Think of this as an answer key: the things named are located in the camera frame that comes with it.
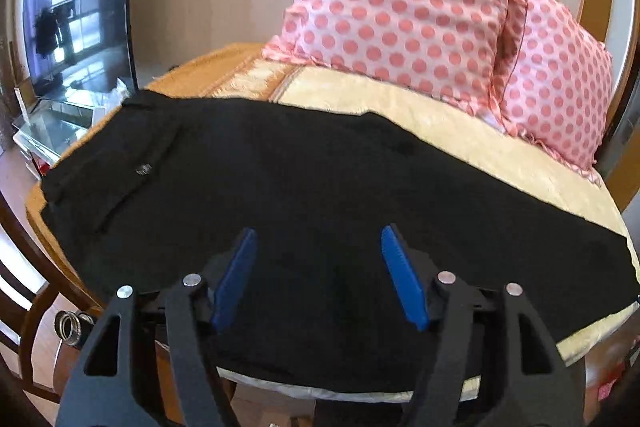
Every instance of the chair backrest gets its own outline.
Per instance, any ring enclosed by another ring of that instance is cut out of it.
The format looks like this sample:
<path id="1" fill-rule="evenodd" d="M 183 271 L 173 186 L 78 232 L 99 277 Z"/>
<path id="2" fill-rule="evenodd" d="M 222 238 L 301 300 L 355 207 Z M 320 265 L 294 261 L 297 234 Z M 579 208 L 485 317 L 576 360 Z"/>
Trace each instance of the chair backrest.
<path id="1" fill-rule="evenodd" d="M 43 315 L 59 294 L 64 295 L 82 311 L 87 311 L 95 306 L 95 302 L 68 280 L 33 242 L 2 194 L 0 194 L 0 226 L 27 261 L 31 263 L 31 266 L 46 280 L 39 291 L 34 293 L 0 261 L 0 277 L 22 297 L 31 302 L 31 308 L 27 311 L 9 295 L 0 292 L 0 321 L 20 336 L 20 341 L 17 343 L 9 335 L 0 331 L 0 342 L 18 354 L 20 375 L 14 374 L 14 378 L 18 380 L 21 387 L 28 393 L 49 401 L 59 402 L 60 397 L 53 389 L 33 381 L 31 355 L 38 326 Z"/>

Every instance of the black garment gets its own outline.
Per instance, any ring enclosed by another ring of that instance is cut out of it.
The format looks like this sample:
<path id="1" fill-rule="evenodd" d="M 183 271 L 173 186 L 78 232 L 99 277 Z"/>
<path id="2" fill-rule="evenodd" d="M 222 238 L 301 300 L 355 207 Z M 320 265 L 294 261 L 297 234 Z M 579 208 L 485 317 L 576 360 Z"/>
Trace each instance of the black garment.
<path id="1" fill-rule="evenodd" d="M 36 17 L 34 27 L 36 30 L 36 53 L 42 58 L 48 57 L 58 47 L 58 20 L 56 15 L 47 9 L 43 9 Z"/>
<path id="2" fill-rule="evenodd" d="M 45 222 L 105 301 L 126 283 L 170 285 L 254 228 L 220 365 L 265 380 L 413 388 L 434 335 L 404 318 L 380 253 L 388 223 L 468 283 L 522 284 L 557 341 L 638 294 L 624 237 L 371 113 L 142 91 L 42 188 Z"/>

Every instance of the blue gripper pad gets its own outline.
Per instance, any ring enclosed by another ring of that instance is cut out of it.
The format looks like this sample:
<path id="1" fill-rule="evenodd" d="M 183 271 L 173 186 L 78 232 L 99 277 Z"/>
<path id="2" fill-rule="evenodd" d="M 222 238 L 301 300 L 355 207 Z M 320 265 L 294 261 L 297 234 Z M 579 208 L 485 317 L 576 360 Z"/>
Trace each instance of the blue gripper pad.
<path id="1" fill-rule="evenodd" d="M 214 292 L 214 314 L 211 323 L 217 332 L 231 325 L 238 302 L 244 293 L 257 253 L 257 233 L 245 229 L 236 252 Z"/>
<path id="2" fill-rule="evenodd" d="M 429 311 L 424 297 L 424 289 L 416 277 L 414 268 L 404 253 L 402 242 L 392 226 L 382 229 L 380 238 L 382 257 L 396 287 L 402 303 L 404 316 L 415 324 L 418 331 L 424 331 L 429 324 Z"/>

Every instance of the table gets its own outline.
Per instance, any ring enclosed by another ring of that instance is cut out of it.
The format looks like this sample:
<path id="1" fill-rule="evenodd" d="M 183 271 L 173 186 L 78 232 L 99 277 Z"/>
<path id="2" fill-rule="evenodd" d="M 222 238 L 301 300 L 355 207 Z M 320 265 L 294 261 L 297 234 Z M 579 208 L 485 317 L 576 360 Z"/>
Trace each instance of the table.
<path id="1" fill-rule="evenodd" d="M 260 44 L 233 44 L 188 62 L 149 85 L 167 96 L 243 96 L 254 100 L 298 105 L 332 112 L 360 114 L 372 110 L 412 131 L 420 139 L 482 169 L 495 178 L 562 210 L 625 235 L 630 260 L 640 273 L 638 258 L 610 194 L 552 160 L 522 140 L 496 132 L 484 122 L 470 118 L 446 104 L 397 86 L 367 77 L 316 67 L 300 67 L 267 62 L 259 58 Z M 71 153 L 98 132 L 108 116 L 65 152 Z M 27 216 L 47 253 L 75 284 L 81 281 L 66 260 L 40 211 L 45 200 L 39 185 L 27 199 Z M 580 360 L 596 343 L 616 331 L 635 311 L 633 304 L 605 317 L 558 344 L 567 364 Z M 410 399 L 411 393 L 340 394 L 324 389 L 282 385 L 238 375 L 222 369 L 222 377 L 279 391 L 293 397 L 352 401 L 396 401 Z M 478 379 L 465 383 L 463 397 L 471 399 Z"/>

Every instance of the metal screw head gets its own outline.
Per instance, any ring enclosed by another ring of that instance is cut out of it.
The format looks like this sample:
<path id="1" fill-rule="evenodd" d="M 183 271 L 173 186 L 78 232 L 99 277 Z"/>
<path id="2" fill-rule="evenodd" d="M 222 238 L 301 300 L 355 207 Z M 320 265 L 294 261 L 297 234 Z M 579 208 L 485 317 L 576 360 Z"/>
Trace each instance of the metal screw head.
<path id="1" fill-rule="evenodd" d="M 151 172 L 151 165 L 149 165 L 148 163 L 143 163 L 140 167 L 138 167 L 138 170 L 136 170 L 136 172 L 140 174 L 140 176 L 146 176 L 147 174 L 149 174 L 149 172 Z"/>
<path id="2" fill-rule="evenodd" d="M 518 297 L 518 296 L 522 295 L 522 286 L 520 286 L 516 282 L 510 282 L 507 285 L 507 293 L 509 295 L 513 295 L 514 297 Z"/>
<path id="3" fill-rule="evenodd" d="M 438 273 L 438 281 L 442 284 L 453 284 L 456 281 L 456 275 L 453 272 L 443 271 Z"/>
<path id="4" fill-rule="evenodd" d="M 202 277 L 200 277 L 197 273 L 190 273 L 189 275 L 185 275 L 184 279 L 182 279 L 182 284 L 185 286 L 197 286 L 202 281 Z"/>
<path id="5" fill-rule="evenodd" d="M 120 288 L 118 288 L 118 291 L 116 291 L 116 295 L 120 299 L 126 299 L 130 297 L 132 293 L 133 293 L 133 288 L 128 284 L 126 286 L 120 286 Z"/>

